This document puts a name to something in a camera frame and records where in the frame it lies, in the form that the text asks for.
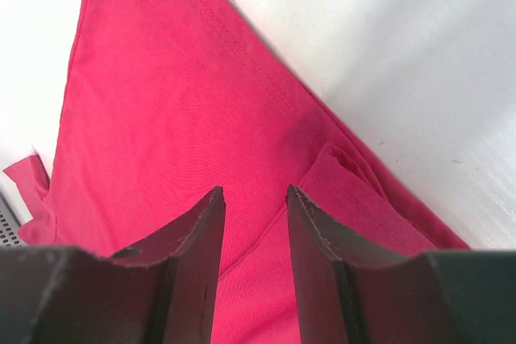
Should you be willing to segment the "pink t shirt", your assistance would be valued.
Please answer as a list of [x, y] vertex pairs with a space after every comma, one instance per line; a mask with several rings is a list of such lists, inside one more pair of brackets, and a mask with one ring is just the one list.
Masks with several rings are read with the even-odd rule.
[[226, 207], [214, 343], [300, 340], [285, 196], [406, 255], [464, 241], [261, 42], [227, 0], [82, 0], [51, 173], [6, 169], [31, 245], [99, 255]]

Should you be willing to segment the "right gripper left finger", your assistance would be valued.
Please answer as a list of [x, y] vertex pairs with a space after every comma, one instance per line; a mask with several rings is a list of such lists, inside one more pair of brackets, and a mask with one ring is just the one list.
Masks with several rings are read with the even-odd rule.
[[208, 343], [225, 222], [220, 187], [108, 258], [1, 250], [4, 343]]

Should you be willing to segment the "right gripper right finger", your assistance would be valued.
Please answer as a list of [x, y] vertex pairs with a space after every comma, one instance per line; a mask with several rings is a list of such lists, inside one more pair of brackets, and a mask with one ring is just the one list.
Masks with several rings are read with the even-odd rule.
[[302, 342], [514, 342], [513, 251], [409, 257], [357, 234], [296, 186], [286, 203]]

